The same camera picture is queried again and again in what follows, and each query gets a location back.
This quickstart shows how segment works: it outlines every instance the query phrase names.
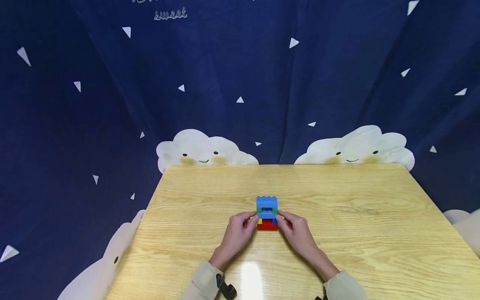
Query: person's left hand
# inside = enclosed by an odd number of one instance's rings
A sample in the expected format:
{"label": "person's left hand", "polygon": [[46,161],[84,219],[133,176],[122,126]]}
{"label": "person's left hand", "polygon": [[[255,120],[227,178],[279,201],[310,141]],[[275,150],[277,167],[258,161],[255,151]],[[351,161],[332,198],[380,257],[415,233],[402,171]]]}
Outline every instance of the person's left hand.
{"label": "person's left hand", "polygon": [[257,228],[256,211],[239,213],[230,217],[222,243],[210,258],[210,264],[222,270],[240,250],[245,247]]}

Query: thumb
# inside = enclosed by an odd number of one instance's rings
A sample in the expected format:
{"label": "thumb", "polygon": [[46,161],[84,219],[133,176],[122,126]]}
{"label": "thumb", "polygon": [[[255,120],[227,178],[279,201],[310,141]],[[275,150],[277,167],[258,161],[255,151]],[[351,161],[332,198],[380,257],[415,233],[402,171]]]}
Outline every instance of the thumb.
{"label": "thumb", "polygon": [[255,228],[257,228],[257,222],[258,222],[258,215],[257,216],[254,216],[250,222],[248,222],[248,226],[246,228],[247,232],[248,233],[252,233]]}
{"label": "thumb", "polygon": [[280,227],[280,229],[285,233],[285,234],[290,234],[291,233],[291,229],[290,227],[288,227],[288,224],[285,222],[285,220],[280,217],[279,215],[275,215],[275,220],[278,224],[278,227]]}

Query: lego structure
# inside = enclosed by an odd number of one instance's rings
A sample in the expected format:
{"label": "lego structure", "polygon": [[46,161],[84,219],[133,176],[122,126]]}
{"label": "lego structure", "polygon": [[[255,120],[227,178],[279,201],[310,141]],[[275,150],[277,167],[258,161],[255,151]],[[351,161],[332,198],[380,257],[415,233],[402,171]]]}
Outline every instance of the lego structure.
{"label": "lego structure", "polygon": [[276,197],[257,197],[258,230],[278,230],[275,215],[278,213]]}

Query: hand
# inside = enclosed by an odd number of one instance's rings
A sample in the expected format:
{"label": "hand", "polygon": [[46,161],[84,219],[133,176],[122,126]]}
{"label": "hand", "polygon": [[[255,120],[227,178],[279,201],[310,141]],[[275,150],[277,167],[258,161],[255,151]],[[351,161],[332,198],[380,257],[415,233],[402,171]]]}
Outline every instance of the hand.
{"label": "hand", "polygon": [[307,219],[281,210],[278,211],[278,215],[275,215],[275,219],[293,249],[307,261],[310,261],[312,255],[320,249],[313,240]]}
{"label": "hand", "polygon": [[225,265],[247,244],[257,228],[256,211],[239,213],[230,217],[222,243],[210,258],[210,264],[222,270]]}
{"label": "hand", "polygon": [[340,272],[317,247],[308,228],[307,219],[281,210],[275,215],[275,219],[293,249],[317,270],[325,282]]}

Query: cloud cheek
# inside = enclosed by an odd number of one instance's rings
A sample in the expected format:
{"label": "cloud cheek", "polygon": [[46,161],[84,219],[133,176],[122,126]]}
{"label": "cloud cheek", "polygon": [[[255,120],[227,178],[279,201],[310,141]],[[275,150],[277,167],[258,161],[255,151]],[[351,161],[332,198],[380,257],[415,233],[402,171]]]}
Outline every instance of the cloud cheek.
{"label": "cloud cheek", "polygon": [[223,156],[214,156],[212,161],[215,165],[228,165],[228,160]]}
{"label": "cloud cheek", "polygon": [[342,157],[340,155],[335,155],[328,157],[324,160],[324,164],[339,164],[342,161]]}
{"label": "cloud cheek", "polygon": [[364,164],[376,164],[376,163],[379,163],[380,161],[381,161],[381,158],[379,155],[372,154],[364,157],[361,162]]}
{"label": "cloud cheek", "polygon": [[191,157],[181,157],[179,162],[184,166],[195,166],[197,161]]}

